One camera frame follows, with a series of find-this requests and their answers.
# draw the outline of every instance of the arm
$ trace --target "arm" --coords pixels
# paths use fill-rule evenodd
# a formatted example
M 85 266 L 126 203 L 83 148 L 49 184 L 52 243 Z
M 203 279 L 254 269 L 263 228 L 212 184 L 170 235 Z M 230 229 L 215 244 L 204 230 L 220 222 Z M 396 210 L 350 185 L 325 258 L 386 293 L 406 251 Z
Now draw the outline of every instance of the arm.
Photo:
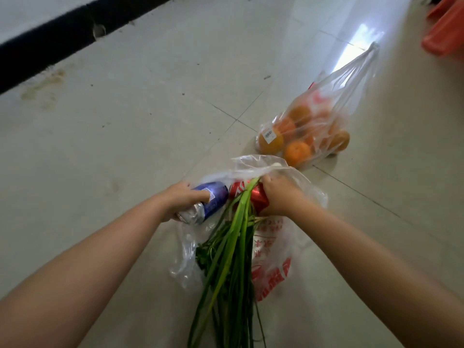
M 285 177 L 264 176 L 270 206 L 321 248 L 405 347 L 464 347 L 464 304 L 363 232 L 305 198 Z
M 0 302 L 0 347 L 77 347 L 159 224 L 209 197 L 180 182 L 55 257 Z

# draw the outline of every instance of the plastic bag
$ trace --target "plastic bag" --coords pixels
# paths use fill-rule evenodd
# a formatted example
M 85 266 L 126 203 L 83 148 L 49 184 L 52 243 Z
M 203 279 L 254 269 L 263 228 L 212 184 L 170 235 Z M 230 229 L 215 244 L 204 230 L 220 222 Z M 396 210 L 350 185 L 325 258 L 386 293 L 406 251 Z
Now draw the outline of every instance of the plastic bag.
M 296 169 L 289 167 L 282 158 L 271 155 L 247 155 L 231 159 L 229 170 L 203 177 L 198 184 L 221 181 L 230 186 L 235 181 L 247 181 L 271 171 L 280 171 L 293 179 L 306 196 L 327 207 L 327 195 Z M 198 244 L 206 241 L 216 226 L 224 209 L 198 226 L 181 224 L 178 237 L 181 253 L 175 260 L 171 275 L 191 292 L 203 289 L 203 273 L 195 261 Z M 291 259 L 311 244 L 309 237 L 296 240 L 298 227 L 286 217 L 268 217 L 258 227 L 253 237 L 252 278 L 256 298 L 262 300 L 289 274 Z
M 347 148 L 345 130 L 355 111 L 367 78 L 373 76 L 379 45 L 369 49 L 330 75 L 317 80 L 293 100 L 287 110 L 261 126 L 256 147 L 263 154 L 282 154 L 289 166 L 314 163 Z

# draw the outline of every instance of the red plastic stool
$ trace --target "red plastic stool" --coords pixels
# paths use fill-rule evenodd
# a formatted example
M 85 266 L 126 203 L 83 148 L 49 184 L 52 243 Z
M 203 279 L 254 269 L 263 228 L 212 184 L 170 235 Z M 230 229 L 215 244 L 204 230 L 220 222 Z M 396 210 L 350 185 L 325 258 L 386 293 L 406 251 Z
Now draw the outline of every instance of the red plastic stool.
M 441 0 L 427 18 L 440 17 L 422 40 L 422 48 L 444 56 L 464 44 L 464 0 Z

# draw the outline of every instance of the wall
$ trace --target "wall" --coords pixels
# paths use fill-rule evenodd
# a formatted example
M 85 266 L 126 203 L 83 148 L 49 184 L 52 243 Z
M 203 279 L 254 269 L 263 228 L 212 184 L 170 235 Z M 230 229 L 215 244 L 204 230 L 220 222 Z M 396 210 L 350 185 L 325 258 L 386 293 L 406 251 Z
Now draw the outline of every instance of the wall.
M 94 0 L 0 0 L 0 44 Z

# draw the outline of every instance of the can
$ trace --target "can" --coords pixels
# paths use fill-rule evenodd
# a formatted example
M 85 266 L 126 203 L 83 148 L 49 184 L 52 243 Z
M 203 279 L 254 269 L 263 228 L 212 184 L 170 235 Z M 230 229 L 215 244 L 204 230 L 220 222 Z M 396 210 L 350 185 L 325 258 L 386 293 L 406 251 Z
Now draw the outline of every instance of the can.
M 222 182 L 200 184 L 194 190 L 207 190 L 210 194 L 208 203 L 196 203 L 191 208 L 177 213 L 182 222 L 189 225 L 200 225 L 227 202 L 229 190 Z
M 235 181 L 229 188 L 229 199 L 235 199 L 237 195 L 245 190 L 245 181 Z M 250 202 L 253 204 L 256 214 L 259 215 L 261 211 L 269 206 L 269 199 L 264 192 L 263 183 L 259 182 L 250 194 Z

